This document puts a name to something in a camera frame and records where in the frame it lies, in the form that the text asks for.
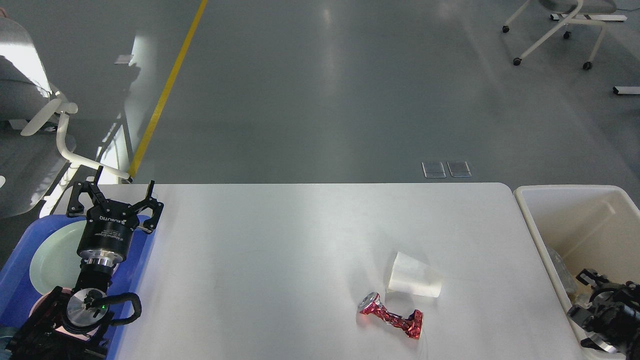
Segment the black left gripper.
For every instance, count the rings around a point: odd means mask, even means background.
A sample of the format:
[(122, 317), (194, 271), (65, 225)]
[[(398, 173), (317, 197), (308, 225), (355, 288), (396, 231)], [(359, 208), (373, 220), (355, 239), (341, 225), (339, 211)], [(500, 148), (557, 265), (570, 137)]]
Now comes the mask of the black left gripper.
[[(88, 194), (93, 207), (86, 214), (86, 225), (77, 248), (77, 255), (89, 260), (104, 253), (110, 253), (114, 264), (124, 262), (130, 253), (135, 229), (140, 228), (146, 234), (152, 234), (164, 210), (164, 203), (153, 196), (155, 181), (151, 180), (145, 197), (133, 205), (112, 204), (98, 187), (98, 180), (105, 167), (99, 166), (94, 180), (75, 182), (66, 208), (68, 218), (79, 217), (85, 213), (80, 195)], [(150, 218), (140, 225), (138, 214), (151, 210)]]

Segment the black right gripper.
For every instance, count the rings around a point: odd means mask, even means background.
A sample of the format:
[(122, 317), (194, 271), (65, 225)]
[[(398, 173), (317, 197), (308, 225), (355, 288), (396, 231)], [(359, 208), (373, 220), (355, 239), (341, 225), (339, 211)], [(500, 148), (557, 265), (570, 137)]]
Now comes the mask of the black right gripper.
[(593, 289), (588, 309), (572, 305), (567, 310), (567, 316), (579, 328), (593, 333), (581, 340), (580, 345), (604, 352), (606, 344), (615, 348), (616, 353), (639, 354), (638, 283), (614, 284), (594, 269), (583, 269), (576, 280)]

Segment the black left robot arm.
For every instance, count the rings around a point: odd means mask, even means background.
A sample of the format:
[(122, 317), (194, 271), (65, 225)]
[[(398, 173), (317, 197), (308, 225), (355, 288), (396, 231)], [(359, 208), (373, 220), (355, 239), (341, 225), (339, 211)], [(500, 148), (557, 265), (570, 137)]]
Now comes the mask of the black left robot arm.
[(116, 328), (142, 314), (135, 294), (164, 204), (76, 181), (65, 215), (30, 224), (1, 270), (1, 358), (104, 360)]

